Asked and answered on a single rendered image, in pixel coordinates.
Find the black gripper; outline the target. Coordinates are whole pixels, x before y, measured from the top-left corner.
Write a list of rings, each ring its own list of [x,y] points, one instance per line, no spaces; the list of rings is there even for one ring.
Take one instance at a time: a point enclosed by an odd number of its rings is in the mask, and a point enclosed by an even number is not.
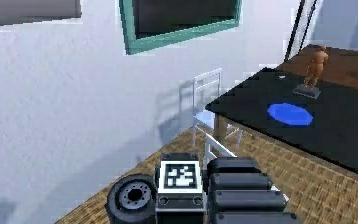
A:
[[[155,224],[155,195],[150,175],[121,178],[107,195],[105,208],[110,224]]]

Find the black floor lamp pole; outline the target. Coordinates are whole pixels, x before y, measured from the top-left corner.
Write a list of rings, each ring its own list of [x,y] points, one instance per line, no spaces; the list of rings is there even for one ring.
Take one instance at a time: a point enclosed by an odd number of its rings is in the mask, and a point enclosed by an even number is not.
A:
[[[304,47],[312,16],[318,0],[300,0],[295,16],[292,19],[293,27],[287,44],[284,61],[297,55]]]

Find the white wooden chair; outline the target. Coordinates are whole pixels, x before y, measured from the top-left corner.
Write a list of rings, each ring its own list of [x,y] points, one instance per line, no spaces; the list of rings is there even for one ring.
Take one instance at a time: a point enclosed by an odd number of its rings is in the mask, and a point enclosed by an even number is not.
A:
[[[205,106],[222,94],[222,69],[218,68],[197,75],[192,84],[192,142],[196,143],[198,131],[205,133],[200,126],[214,130],[215,114],[206,110]]]

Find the blue round plate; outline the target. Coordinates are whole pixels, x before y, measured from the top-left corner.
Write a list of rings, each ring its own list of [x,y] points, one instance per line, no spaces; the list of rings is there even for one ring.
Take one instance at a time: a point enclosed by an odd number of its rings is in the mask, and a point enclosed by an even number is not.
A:
[[[313,120],[306,109],[289,103],[271,104],[267,113],[276,121],[291,126],[308,126]]]

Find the black top dining table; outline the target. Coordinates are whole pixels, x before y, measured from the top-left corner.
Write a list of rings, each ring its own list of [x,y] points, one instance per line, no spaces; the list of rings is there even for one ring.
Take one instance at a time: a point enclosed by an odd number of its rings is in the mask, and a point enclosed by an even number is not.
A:
[[[315,52],[309,45],[279,67],[260,70],[206,109],[358,174],[358,52],[331,47],[327,51],[329,60],[318,82],[317,99],[293,93]],[[278,103],[306,109],[312,122],[291,126],[276,121],[267,109]]]

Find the brown figurine statue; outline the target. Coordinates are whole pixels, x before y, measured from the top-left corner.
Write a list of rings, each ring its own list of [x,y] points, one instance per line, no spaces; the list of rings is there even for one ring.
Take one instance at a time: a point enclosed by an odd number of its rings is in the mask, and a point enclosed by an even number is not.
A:
[[[328,61],[329,55],[326,53],[326,47],[319,45],[313,55],[310,57],[307,76],[302,84],[299,84],[294,90],[294,94],[317,99],[321,91],[316,84],[324,70],[324,65]]]

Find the grey framed wall picture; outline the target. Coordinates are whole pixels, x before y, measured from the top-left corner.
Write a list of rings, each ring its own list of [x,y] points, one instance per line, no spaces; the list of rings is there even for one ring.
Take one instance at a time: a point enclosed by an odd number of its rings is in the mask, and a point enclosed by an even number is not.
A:
[[[80,18],[81,0],[0,0],[0,26]]]

